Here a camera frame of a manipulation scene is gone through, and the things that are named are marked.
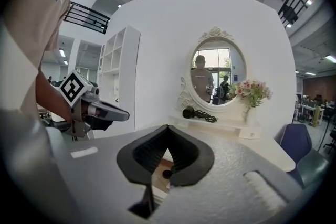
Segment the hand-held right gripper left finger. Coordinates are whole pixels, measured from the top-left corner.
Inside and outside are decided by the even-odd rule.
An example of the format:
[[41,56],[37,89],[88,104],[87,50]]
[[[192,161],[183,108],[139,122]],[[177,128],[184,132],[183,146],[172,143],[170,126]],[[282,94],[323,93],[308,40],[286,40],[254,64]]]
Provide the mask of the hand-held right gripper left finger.
[[58,223],[167,223],[167,203],[156,206],[151,178],[165,153],[167,126],[66,143],[52,134]]

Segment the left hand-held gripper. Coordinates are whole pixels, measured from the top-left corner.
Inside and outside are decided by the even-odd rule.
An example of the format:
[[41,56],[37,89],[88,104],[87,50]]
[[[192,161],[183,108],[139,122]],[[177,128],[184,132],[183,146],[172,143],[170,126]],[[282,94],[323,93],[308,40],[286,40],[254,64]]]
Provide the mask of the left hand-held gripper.
[[[129,113],[118,106],[99,101],[99,89],[81,73],[73,70],[59,86],[59,92],[71,109],[70,128],[66,131],[76,141],[87,137],[90,130],[105,131],[114,121],[129,119]],[[88,115],[80,121],[80,101],[89,103]]]

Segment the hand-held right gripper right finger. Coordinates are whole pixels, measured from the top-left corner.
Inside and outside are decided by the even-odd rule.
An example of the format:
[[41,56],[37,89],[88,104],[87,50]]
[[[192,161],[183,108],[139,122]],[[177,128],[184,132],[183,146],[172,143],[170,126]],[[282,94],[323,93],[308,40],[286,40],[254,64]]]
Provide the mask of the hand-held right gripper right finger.
[[195,185],[171,187],[155,223],[269,223],[302,191],[286,172],[238,142],[181,128],[214,152]]

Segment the person's left hand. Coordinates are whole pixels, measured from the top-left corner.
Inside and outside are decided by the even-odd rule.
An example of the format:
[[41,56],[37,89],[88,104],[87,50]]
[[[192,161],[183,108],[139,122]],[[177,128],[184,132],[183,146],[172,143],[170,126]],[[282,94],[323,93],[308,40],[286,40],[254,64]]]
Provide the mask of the person's left hand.
[[80,101],[80,121],[83,121],[83,118],[88,114],[89,103],[86,101]]

